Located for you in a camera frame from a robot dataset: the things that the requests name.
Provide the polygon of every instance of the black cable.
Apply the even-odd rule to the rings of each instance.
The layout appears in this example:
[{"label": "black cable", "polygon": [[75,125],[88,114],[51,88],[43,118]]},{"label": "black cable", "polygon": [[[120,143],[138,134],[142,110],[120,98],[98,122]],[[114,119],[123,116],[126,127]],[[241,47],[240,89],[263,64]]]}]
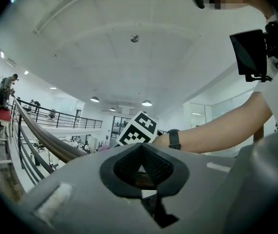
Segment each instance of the black cable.
[{"label": "black cable", "polygon": [[5,129],[5,128],[2,129],[2,131],[1,131],[1,133],[0,133],[0,136],[3,134],[4,129]]},{"label": "black cable", "polygon": [[268,79],[268,81],[272,81],[271,77],[269,77],[269,76],[265,76],[265,77]]}]

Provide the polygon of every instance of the person standing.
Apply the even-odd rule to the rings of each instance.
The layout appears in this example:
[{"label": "person standing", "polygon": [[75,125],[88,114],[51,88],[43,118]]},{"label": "person standing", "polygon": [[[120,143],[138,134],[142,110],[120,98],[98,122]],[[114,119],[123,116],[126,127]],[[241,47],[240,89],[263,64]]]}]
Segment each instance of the person standing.
[{"label": "person standing", "polygon": [[31,112],[32,111],[32,107],[34,106],[34,100],[32,99],[28,105],[28,112]]},{"label": "person standing", "polygon": [[14,74],[10,77],[2,79],[0,83],[0,88],[4,90],[5,96],[3,99],[3,108],[6,111],[9,111],[9,108],[6,106],[7,100],[9,99],[9,96],[14,92],[13,89],[11,89],[11,84],[14,84],[14,82],[18,79],[18,75]]},{"label": "person standing", "polygon": [[35,113],[38,111],[39,112],[39,107],[40,107],[40,103],[36,100],[34,101],[34,105],[35,105]]}]

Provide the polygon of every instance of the handrail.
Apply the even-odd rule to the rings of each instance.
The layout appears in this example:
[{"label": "handrail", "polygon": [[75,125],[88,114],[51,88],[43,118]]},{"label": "handrail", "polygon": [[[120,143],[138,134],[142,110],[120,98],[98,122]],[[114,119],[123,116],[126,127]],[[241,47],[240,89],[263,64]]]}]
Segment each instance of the handrail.
[{"label": "handrail", "polygon": [[16,107],[18,108],[21,117],[26,125],[35,135],[35,137],[57,158],[67,163],[68,161],[86,155],[85,152],[76,149],[75,147],[66,144],[58,139],[47,130],[38,125],[22,108],[20,103],[14,98]]},{"label": "handrail", "polygon": [[[13,140],[14,140],[15,145],[17,146],[17,145],[18,145],[18,140],[15,139],[15,138],[13,138]],[[28,164],[24,164],[25,162],[24,162],[24,159],[23,159],[23,157],[22,157],[21,155],[22,155],[22,153],[19,154],[19,158],[20,158],[20,160],[21,160],[21,166],[22,166],[23,170],[26,172],[26,174],[28,175],[28,177],[29,177],[29,179],[31,180],[31,182],[32,182],[34,185],[36,185],[36,182],[34,181],[34,178],[31,176],[29,170],[25,169],[25,167],[29,168],[29,166],[28,166]]]},{"label": "handrail", "polygon": [[[16,100],[19,101],[19,102],[22,102],[24,104],[30,105],[32,107],[37,107],[36,105],[30,104],[30,103],[28,103],[28,102],[26,102],[24,100],[21,100],[21,99],[16,99]],[[52,111],[52,109],[48,109],[48,108],[44,108],[44,107],[40,107],[40,106],[38,108],[39,109],[43,109],[43,110],[47,110],[47,111]],[[95,121],[103,122],[102,120],[98,120],[98,119],[90,119],[90,118],[84,118],[84,117],[75,116],[75,115],[69,115],[69,114],[58,112],[58,111],[54,111],[54,110],[53,110],[53,112],[55,112],[56,114],[62,114],[62,115],[67,115],[67,116],[71,116],[71,117],[76,117],[76,118],[81,118],[81,119],[89,119],[89,120],[95,120]]]},{"label": "handrail", "polygon": [[28,145],[29,149],[31,150],[32,154],[34,155],[34,157],[39,161],[39,163],[42,165],[42,167],[48,172],[48,173],[53,173],[54,170],[44,161],[44,159],[39,155],[39,153],[35,150],[35,148],[32,146],[31,142],[28,140],[23,128],[20,128],[21,134],[24,137],[24,140],[26,142],[26,144]]}]

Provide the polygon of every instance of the ceiling light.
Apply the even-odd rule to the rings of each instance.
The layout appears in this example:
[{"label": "ceiling light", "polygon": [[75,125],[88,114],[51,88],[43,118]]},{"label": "ceiling light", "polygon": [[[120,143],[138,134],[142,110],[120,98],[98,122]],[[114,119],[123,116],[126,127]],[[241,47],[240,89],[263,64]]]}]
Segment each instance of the ceiling light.
[{"label": "ceiling light", "polygon": [[94,102],[99,102],[99,98],[97,96],[93,96],[90,100],[94,101]]},{"label": "ceiling light", "polygon": [[150,102],[150,100],[146,99],[145,101],[142,102],[142,105],[146,106],[146,107],[150,107],[152,105],[152,102]]}]

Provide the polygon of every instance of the person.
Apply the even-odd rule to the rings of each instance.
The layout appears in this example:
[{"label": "person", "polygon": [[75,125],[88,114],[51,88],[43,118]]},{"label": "person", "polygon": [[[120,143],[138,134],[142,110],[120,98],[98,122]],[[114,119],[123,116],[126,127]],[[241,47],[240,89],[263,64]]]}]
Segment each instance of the person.
[{"label": "person", "polygon": [[3,107],[5,110],[9,110],[9,108],[6,106],[7,100],[9,99],[9,96],[14,93],[14,90],[11,89],[11,85],[15,84],[14,82],[18,79],[18,75],[14,74],[10,77],[2,79],[0,83],[0,88],[4,90],[5,96],[3,99]]},{"label": "person", "polygon": [[90,147],[89,147],[89,145],[88,145],[88,142],[86,142],[86,145],[85,145],[85,147],[84,147],[84,150],[85,150],[85,152],[88,153],[88,154],[91,153]]},{"label": "person", "polygon": [[30,111],[32,111],[32,107],[34,106],[34,100],[32,99],[31,101],[30,101],[30,103],[29,103],[29,105],[28,105],[28,107],[27,107],[27,112],[30,112]]},{"label": "person", "polygon": [[[278,23],[278,13],[267,0],[221,0],[226,8],[251,5],[258,9],[267,20]],[[267,62],[267,75],[273,78],[278,68]],[[180,150],[206,153],[234,147],[252,136],[272,116],[262,91],[267,83],[259,82],[250,98],[242,106],[196,128],[179,131]],[[154,144],[169,146],[169,134],[157,137]]]},{"label": "person", "polygon": [[34,101],[34,105],[35,105],[35,113],[36,113],[36,111],[38,110],[39,111],[39,107],[40,107],[40,103],[36,100],[36,101]]}]

